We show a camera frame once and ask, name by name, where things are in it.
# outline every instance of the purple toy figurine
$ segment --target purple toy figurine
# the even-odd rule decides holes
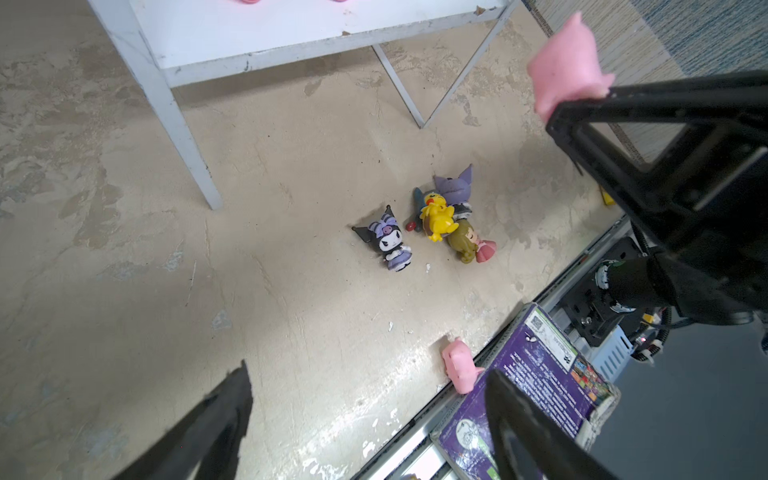
[[[456,340],[442,351],[442,359],[445,362],[448,377],[453,382],[456,392],[461,395],[470,393],[475,388],[475,380],[485,370],[475,366],[472,351],[459,337],[456,337]]]
[[[435,186],[438,193],[445,198],[445,202],[456,207],[454,220],[469,218],[472,214],[472,205],[469,204],[469,196],[472,194],[472,164],[469,164],[458,178],[435,175]]]
[[[368,227],[352,227],[352,230],[365,243],[373,243],[387,261],[387,268],[399,272],[411,264],[411,247],[402,244],[402,231],[392,215],[389,205],[381,220],[371,223]]]

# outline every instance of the dark gray surface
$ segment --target dark gray surface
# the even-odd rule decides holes
[[[766,478],[768,357],[762,326],[674,330],[656,366],[634,360],[591,450],[624,480]]]

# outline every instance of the white metal leg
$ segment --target white metal leg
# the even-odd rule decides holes
[[[512,15],[512,11],[515,10],[515,7],[518,6],[520,3],[520,0],[511,0],[509,2],[509,5],[507,5],[504,8],[504,11],[501,15],[499,15],[498,20],[496,21],[495,25],[493,25],[493,28],[491,28],[491,31],[488,32],[488,34],[483,39],[482,43],[478,47],[478,49],[475,51],[474,54],[472,54],[472,57],[469,59],[469,62],[467,62],[467,65],[464,67],[462,72],[458,74],[458,77],[456,78],[456,81],[453,82],[453,85],[448,89],[448,91],[445,93],[445,96],[443,96],[440,103],[437,104],[437,107],[435,107],[435,110],[432,112],[431,115],[429,115],[429,118],[427,118],[427,121],[424,121],[422,119],[422,115],[419,112],[419,109],[416,107],[416,105],[413,103],[413,100],[411,99],[411,96],[408,94],[408,91],[406,90],[406,87],[402,84],[400,81],[400,78],[397,76],[397,72],[395,72],[395,69],[392,67],[392,64],[389,63],[389,59],[386,57],[384,51],[382,50],[381,46],[376,44],[373,45],[373,51],[376,52],[376,56],[379,57],[379,60],[382,62],[382,65],[384,66],[384,70],[386,70],[387,74],[389,75],[389,78],[392,79],[392,83],[395,84],[395,88],[397,88],[397,91],[400,93],[400,97],[402,97],[402,100],[406,103],[406,107],[408,107],[408,110],[411,112],[411,115],[413,115],[413,119],[416,121],[416,124],[419,126],[419,128],[426,128],[429,126],[429,123],[432,122],[432,119],[435,117],[438,111],[440,111],[445,104],[447,104],[451,96],[453,96],[453,93],[456,91],[458,86],[464,81],[464,78],[466,78],[467,74],[470,70],[472,70],[472,67],[475,66],[477,61],[480,59],[480,57],[485,53],[486,50],[488,50],[488,46],[491,44],[491,41],[494,39],[496,35],[504,28],[504,25],[506,25],[507,20],[509,20],[509,16]]]
[[[192,178],[214,210],[223,205],[186,120],[157,67],[128,0],[88,0],[107,34],[160,119]]]

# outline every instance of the qr code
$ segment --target qr code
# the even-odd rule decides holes
[[[538,318],[537,316],[533,317],[531,319],[531,326],[533,326],[534,330],[541,330],[541,326],[542,326],[541,319]]]

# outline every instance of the white label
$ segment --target white label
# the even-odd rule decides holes
[[[547,350],[565,370],[571,369],[576,361],[576,349],[571,346],[556,326],[552,325],[537,310],[531,312],[531,315],[525,319],[525,325],[533,330],[538,340],[547,347]]]

